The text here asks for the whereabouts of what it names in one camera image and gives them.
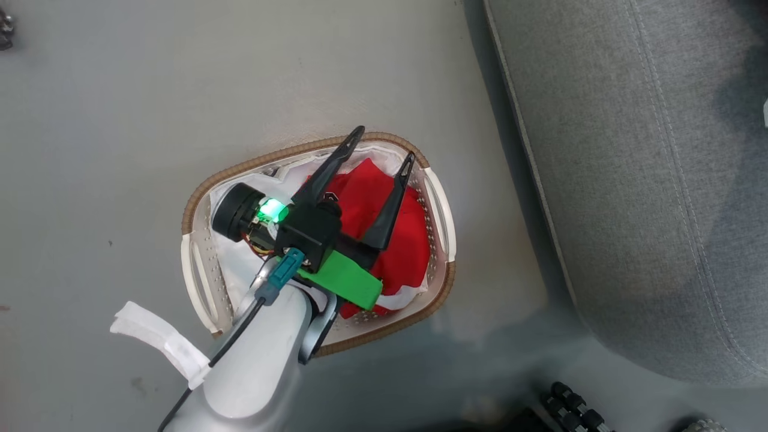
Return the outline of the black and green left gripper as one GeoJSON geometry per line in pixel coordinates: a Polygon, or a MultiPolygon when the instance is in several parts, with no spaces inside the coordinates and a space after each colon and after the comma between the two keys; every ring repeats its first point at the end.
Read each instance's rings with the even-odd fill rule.
{"type": "Polygon", "coordinates": [[[296,276],[344,301],[370,311],[382,292],[382,281],[371,270],[386,250],[415,164],[408,153],[393,176],[392,191],[361,241],[342,232],[337,203],[323,200],[338,170],[351,158],[365,133],[357,126],[293,195],[293,205],[269,199],[245,183],[237,183],[213,214],[214,232],[233,242],[247,239],[264,245],[296,276]]]}

